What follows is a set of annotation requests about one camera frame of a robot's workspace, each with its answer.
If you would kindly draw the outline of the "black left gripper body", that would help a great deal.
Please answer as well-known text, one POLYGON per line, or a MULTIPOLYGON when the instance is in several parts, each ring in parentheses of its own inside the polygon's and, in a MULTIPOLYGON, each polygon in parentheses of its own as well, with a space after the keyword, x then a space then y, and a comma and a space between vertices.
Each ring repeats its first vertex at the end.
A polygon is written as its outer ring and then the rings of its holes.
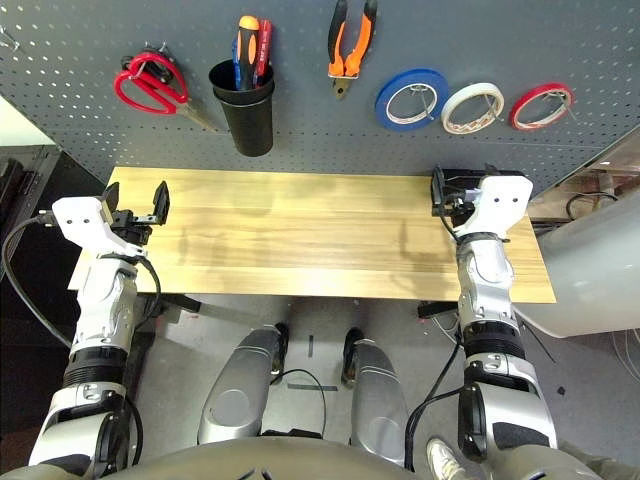
POLYGON ((152 233, 153 215, 136 216, 131 210, 112 213, 111 231, 128 243, 145 246, 152 233))

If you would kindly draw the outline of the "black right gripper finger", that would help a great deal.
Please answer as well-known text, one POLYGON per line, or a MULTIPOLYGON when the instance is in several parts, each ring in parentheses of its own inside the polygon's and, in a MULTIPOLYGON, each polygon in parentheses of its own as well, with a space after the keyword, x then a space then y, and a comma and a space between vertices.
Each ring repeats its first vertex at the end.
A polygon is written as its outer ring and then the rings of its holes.
POLYGON ((431 199, 432 199, 432 215, 437 217, 445 216, 445 195, 444 195, 445 178, 443 169, 437 165, 432 174, 431 180, 431 199))

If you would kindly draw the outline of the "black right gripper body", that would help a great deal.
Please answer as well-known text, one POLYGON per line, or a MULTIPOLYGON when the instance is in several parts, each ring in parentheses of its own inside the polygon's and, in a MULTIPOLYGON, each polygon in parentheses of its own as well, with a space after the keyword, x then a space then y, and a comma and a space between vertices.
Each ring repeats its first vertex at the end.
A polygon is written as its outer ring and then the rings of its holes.
POLYGON ((479 187, 461 187, 446 184, 444 189, 445 214, 453 224, 464 224, 475 211, 474 201, 480 196, 479 187))

